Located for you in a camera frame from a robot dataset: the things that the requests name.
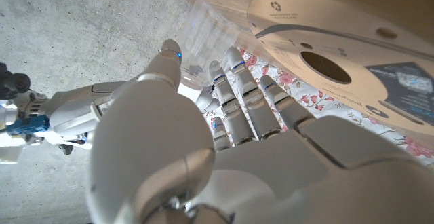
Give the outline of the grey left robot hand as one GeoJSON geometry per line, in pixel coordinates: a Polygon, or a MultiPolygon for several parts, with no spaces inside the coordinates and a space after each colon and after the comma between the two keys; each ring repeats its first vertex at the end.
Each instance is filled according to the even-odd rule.
{"type": "Polygon", "coordinates": [[[168,39],[113,92],[94,135],[87,205],[95,223],[432,223],[433,174],[368,130],[313,117],[268,76],[245,78],[245,118],[222,70],[227,125],[179,94],[168,39]]]}

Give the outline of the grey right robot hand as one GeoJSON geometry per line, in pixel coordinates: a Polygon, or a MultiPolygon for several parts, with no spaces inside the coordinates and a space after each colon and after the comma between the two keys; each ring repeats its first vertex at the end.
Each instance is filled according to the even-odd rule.
{"type": "Polygon", "coordinates": [[[124,81],[95,83],[50,98],[29,90],[14,100],[18,119],[27,123],[20,133],[31,145],[47,141],[61,148],[91,149],[94,130],[124,85],[124,81]]]}

